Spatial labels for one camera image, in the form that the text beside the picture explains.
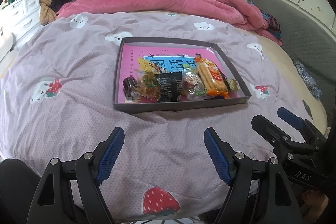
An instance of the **brown cloth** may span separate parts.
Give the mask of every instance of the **brown cloth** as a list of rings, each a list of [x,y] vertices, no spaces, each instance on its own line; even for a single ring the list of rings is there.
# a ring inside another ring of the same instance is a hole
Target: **brown cloth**
[[[47,25],[56,20],[56,13],[49,8],[51,0],[40,0],[41,13],[40,13],[40,23],[41,25]]]

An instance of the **pink blanket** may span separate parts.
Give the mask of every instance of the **pink blanket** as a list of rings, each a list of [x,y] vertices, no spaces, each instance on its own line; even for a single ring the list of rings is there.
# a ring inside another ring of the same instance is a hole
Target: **pink blanket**
[[[244,30],[255,31],[280,46],[282,45],[275,36],[266,30],[268,24],[263,19],[260,10],[243,0],[77,0],[65,4],[59,10],[58,18],[82,12],[113,14],[153,10],[217,19]]]

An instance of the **blue gripper pad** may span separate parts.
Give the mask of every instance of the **blue gripper pad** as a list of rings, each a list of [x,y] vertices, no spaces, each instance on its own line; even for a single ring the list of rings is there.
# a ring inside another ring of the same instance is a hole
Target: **blue gripper pad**
[[[302,119],[284,107],[280,107],[278,109],[278,117],[291,125],[296,130],[301,130],[303,128]]]
[[[109,147],[107,148],[105,154],[101,158],[99,162],[99,170],[96,180],[98,182],[98,186],[100,186],[104,180],[107,180],[112,172],[114,164],[119,156],[121,148],[124,145],[125,141],[125,133],[124,130],[120,129]]]
[[[229,173],[228,163],[215,139],[212,137],[209,129],[204,131],[204,144],[208,150],[213,165],[216,168],[219,178],[223,180],[227,185],[230,185],[232,178]]]

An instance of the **yellow snack package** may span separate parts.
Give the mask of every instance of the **yellow snack package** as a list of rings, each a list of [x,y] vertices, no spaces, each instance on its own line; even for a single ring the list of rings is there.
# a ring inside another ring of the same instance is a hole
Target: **yellow snack package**
[[[225,99],[229,98],[227,86],[224,83],[223,77],[219,72],[215,63],[210,60],[195,57],[194,59],[199,76],[205,87],[205,91],[210,96],[223,96]]]

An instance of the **blue patterned cloth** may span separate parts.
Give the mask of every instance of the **blue patterned cloth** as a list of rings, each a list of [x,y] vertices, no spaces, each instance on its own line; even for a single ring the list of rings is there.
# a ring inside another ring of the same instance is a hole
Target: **blue patterned cloth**
[[[315,80],[306,71],[304,65],[300,61],[296,61],[294,62],[294,66],[296,67],[298,74],[301,76],[310,93],[314,96],[316,100],[320,100],[322,96],[322,91],[317,87]]]

